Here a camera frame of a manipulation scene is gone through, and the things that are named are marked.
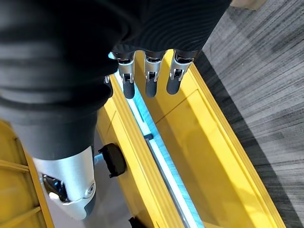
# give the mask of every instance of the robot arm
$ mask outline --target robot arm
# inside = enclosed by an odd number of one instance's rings
[[[84,219],[94,205],[93,141],[97,110],[112,94],[108,76],[118,68],[132,98],[134,52],[143,50],[153,97],[162,57],[173,48],[167,91],[177,93],[229,4],[0,0],[0,118],[11,122],[49,197],[70,216]]]

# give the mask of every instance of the blue led light strip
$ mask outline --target blue led light strip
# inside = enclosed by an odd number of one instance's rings
[[[123,83],[119,73],[115,73],[116,80],[118,81],[121,89],[123,89]],[[133,99],[127,99],[127,102],[133,112],[133,115],[139,125],[142,134],[153,135],[153,139],[149,140],[154,157],[157,159],[162,173],[166,178],[171,191],[173,192],[175,199],[181,209],[182,218],[186,220],[186,223],[190,228],[204,228],[204,225],[196,211],[194,204],[183,184],[181,177],[179,176],[177,169],[169,155],[167,148],[165,147],[160,134],[156,128],[156,125],[143,101],[143,98],[135,85],[135,96]]]

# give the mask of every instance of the metal joint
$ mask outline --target metal joint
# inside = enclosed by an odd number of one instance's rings
[[[126,82],[126,80],[129,80],[130,83],[134,82],[134,59],[135,59],[135,53],[132,57],[132,59],[117,59],[118,60],[118,71],[119,75],[122,78],[123,83]]]
[[[149,60],[148,56],[145,54],[144,58],[144,72],[146,76],[146,80],[149,81],[149,73],[155,73],[154,82],[157,82],[159,71],[161,68],[161,58],[153,58],[153,61]]]
[[[174,51],[170,67],[170,80],[178,77],[181,81],[193,61],[194,58],[178,57],[176,51]]]

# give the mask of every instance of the gray carpet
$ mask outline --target gray carpet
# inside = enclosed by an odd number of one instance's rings
[[[288,228],[304,224],[304,1],[230,7],[195,64]]]

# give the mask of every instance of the black bracket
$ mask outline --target black bracket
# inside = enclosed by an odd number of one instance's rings
[[[104,157],[105,163],[110,171],[110,178],[118,177],[126,171],[127,165],[123,153],[114,143],[105,145],[98,152]]]

